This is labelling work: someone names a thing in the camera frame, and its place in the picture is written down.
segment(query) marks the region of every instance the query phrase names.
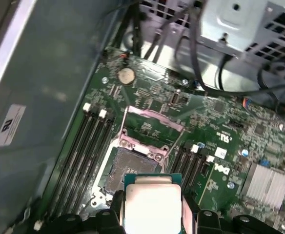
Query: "cable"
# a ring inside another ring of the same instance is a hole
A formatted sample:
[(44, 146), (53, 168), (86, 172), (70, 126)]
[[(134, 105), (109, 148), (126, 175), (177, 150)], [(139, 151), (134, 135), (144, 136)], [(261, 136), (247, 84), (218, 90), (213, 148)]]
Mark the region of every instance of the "cable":
[[(181, 18), (182, 16), (184, 16), (184, 14), (190, 9), (190, 6), (189, 7), (186, 7), (185, 9), (183, 9), (182, 11), (176, 13), (172, 18), (166, 20), (162, 25), (161, 27), (159, 28), (159, 31), (162, 31), (163, 29), (165, 29), (170, 23), (173, 23), (175, 21), (177, 21), (179, 18)], [(148, 51), (146, 52), (145, 56), (143, 57), (145, 60), (148, 60), (150, 55), (152, 54), (154, 48), (157, 46), (158, 42), (160, 41), (161, 39), (161, 34), (160, 32), (156, 33), (153, 40), (152, 40), (152, 43), (151, 43), (151, 46), (149, 47)]]
[[(263, 79), (263, 74), (262, 74), (262, 71), (263, 71), (263, 68), (268, 66), (269, 64), (265, 64), (263, 65), (259, 71), (258, 71), (258, 75), (257, 75), (257, 78), (258, 78), (258, 84), (260, 86), (261, 89), (268, 89), (268, 86), (266, 85), (264, 79)], [(268, 92), (267, 93), (271, 99), (273, 100), (273, 105), (275, 106), (275, 108), (278, 108), (278, 105), (279, 105), (279, 99), (277, 98), (277, 96), (273, 93), (273, 92)]]
[(196, 14), (194, 13), (193, 9), (189, 9), (190, 14), (190, 56), (191, 56), (191, 63), (192, 67), (195, 73), (195, 78), (198, 80), (201, 87), (206, 91), (210, 92), (211, 94), (217, 95), (217, 96), (252, 96), (262, 93), (267, 93), (275, 90), (281, 90), (285, 89), (285, 84), (274, 86), (268, 89), (261, 89), (261, 90), (255, 90), (255, 91), (246, 91), (246, 92), (228, 92), (223, 90), (217, 90), (210, 88), (206, 86), (206, 84), (203, 81), (201, 70), (199, 67), (199, 61), (198, 61), (198, 50), (197, 50), (197, 30), (200, 27), (200, 21), (198, 20), (199, 17), (196, 17)]
[(279, 118), (278, 115), (274, 114), (274, 117), (273, 118), (263, 118), (263, 117), (260, 117), (258, 116), (256, 113), (252, 112), (249, 108), (249, 105), (251, 104), (251, 101), (249, 99), (246, 99), (244, 98), (243, 100), (243, 103), (242, 103), (242, 106), (245, 108), (245, 110), (248, 112), (249, 115), (251, 115), (252, 117), (255, 117), (259, 120), (262, 120), (262, 121), (269, 121), (269, 122), (283, 122), (284, 120)]
[(224, 87), (223, 87), (223, 82), (222, 82), (222, 73), (223, 73), (223, 69), (225, 67), (225, 65), (231, 61), (233, 58), (232, 55), (224, 55), (221, 62), (220, 62), (220, 65), (219, 65), (219, 74), (218, 74), (218, 82), (219, 82), (219, 88), (220, 90), (224, 90)]
[(185, 32), (185, 29), (182, 31), (181, 36), (180, 36), (180, 38), (179, 38), (179, 40), (178, 40), (178, 42), (177, 42), (177, 44), (176, 44), (176, 48), (175, 48), (175, 50), (174, 50), (174, 60), (175, 60), (175, 63), (176, 63), (177, 68), (178, 68), (180, 71), (182, 71), (183, 69), (182, 69), (181, 63), (180, 63), (180, 61), (179, 61), (179, 59), (178, 59), (178, 51), (179, 51), (179, 49), (180, 49), (180, 47), (181, 47), (182, 41), (183, 41), (183, 40), (189, 40), (189, 37), (183, 35), (184, 32)]

